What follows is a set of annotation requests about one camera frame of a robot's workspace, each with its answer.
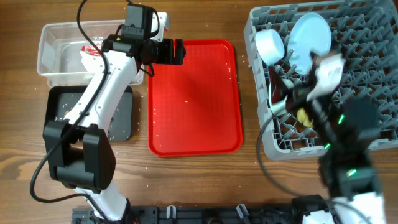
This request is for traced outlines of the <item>yellow plastic cup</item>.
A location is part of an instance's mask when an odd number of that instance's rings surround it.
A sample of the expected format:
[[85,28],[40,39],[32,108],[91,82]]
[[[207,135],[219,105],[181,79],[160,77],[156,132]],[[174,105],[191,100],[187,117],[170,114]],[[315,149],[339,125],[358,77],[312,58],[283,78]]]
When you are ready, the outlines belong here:
[[297,110],[297,119],[306,127],[312,128],[313,121],[309,118],[304,108]]

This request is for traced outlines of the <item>white tissue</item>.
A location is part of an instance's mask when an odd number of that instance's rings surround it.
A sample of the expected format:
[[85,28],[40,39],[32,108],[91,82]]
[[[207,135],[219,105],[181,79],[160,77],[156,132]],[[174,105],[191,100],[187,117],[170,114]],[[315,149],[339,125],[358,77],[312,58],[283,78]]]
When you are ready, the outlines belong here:
[[85,51],[80,51],[81,62],[87,72],[102,72],[104,70],[104,62],[100,55],[92,55]]

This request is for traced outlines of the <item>red snack wrapper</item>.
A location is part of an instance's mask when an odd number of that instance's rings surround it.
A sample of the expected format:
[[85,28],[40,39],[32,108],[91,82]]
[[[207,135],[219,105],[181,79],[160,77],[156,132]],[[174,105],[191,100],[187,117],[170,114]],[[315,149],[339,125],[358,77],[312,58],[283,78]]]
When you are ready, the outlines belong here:
[[100,56],[101,54],[97,51],[97,49],[95,47],[93,47],[92,45],[84,45],[81,48],[81,51],[91,55],[91,56]]

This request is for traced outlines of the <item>light blue bowl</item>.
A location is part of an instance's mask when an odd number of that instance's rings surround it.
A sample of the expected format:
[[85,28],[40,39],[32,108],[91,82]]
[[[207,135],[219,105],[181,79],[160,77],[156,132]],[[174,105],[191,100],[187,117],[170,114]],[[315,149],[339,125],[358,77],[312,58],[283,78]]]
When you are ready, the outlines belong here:
[[285,55],[284,43],[274,29],[257,32],[255,44],[260,58],[266,65],[274,65]]

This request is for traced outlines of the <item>light blue plate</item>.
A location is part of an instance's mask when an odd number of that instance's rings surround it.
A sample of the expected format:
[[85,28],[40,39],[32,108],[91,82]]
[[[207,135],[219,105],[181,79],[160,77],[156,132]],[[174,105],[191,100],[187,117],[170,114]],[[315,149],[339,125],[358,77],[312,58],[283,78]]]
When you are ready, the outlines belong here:
[[306,75],[312,68],[310,52],[327,54],[331,47],[331,30],[327,21],[319,14],[311,12],[303,15],[294,25],[287,44],[288,59],[294,72]]

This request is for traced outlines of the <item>mint green bowl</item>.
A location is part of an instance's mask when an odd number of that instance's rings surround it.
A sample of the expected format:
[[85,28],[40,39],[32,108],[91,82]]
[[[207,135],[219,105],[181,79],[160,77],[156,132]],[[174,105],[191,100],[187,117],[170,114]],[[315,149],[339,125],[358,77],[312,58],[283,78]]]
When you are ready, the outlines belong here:
[[271,82],[268,89],[270,97],[269,108],[272,114],[280,116],[287,113],[286,102],[289,90],[294,87],[288,79],[281,79],[280,82]]

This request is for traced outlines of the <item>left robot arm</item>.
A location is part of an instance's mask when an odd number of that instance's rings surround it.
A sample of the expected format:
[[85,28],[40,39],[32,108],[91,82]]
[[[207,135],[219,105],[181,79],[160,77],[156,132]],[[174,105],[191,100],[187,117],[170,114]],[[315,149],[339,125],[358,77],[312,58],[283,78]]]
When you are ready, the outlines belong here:
[[166,39],[169,17],[154,8],[129,3],[125,21],[101,44],[94,44],[99,67],[76,105],[60,121],[44,125],[46,154],[53,180],[90,204],[95,223],[137,223],[129,200],[113,181],[116,158],[108,139],[113,114],[128,85],[154,65],[181,65],[181,39]]

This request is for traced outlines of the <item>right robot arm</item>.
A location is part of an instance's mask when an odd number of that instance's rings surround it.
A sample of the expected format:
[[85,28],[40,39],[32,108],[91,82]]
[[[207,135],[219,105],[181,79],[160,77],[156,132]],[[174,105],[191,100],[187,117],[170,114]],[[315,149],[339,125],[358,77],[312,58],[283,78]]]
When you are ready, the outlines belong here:
[[320,177],[343,223],[385,223],[384,196],[368,147],[379,137],[378,108],[369,98],[352,98],[341,107],[327,93],[307,100],[310,84],[280,82],[272,97],[288,112],[303,108],[324,143]]

